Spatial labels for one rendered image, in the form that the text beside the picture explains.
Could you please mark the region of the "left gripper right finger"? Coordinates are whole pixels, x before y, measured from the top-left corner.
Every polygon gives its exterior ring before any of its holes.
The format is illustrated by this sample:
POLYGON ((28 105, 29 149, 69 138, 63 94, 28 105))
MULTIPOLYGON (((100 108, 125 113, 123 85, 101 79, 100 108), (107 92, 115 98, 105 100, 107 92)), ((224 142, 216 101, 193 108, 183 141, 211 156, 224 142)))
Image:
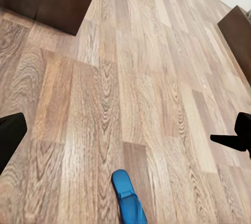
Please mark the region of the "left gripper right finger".
POLYGON ((251 114, 240 112, 234 130, 251 154, 251 114))

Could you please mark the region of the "sandal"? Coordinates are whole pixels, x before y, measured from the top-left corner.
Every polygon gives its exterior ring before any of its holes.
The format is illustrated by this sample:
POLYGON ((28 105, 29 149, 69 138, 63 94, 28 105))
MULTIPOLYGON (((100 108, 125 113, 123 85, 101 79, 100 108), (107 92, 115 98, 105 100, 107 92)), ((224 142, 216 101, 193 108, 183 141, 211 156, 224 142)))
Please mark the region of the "sandal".
POLYGON ((112 183, 120 204, 122 224, 148 224, 128 173, 124 170, 115 171, 112 174, 112 183))

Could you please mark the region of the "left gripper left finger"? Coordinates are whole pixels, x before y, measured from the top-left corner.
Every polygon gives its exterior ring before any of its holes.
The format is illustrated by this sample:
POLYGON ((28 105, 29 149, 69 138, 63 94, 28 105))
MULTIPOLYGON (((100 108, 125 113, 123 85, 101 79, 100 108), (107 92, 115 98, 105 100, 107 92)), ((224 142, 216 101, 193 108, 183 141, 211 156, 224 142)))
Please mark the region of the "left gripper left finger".
POLYGON ((22 112, 0 118, 0 174, 27 133, 22 112))

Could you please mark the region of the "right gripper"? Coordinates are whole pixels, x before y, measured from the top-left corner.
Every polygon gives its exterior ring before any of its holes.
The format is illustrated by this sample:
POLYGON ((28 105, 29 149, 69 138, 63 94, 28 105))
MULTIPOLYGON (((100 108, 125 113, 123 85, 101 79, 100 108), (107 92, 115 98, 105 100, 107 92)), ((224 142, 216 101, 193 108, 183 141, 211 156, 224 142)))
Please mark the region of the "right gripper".
POLYGON ((228 146, 235 150, 244 152, 247 150, 238 136, 233 135, 210 135, 210 140, 228 146))

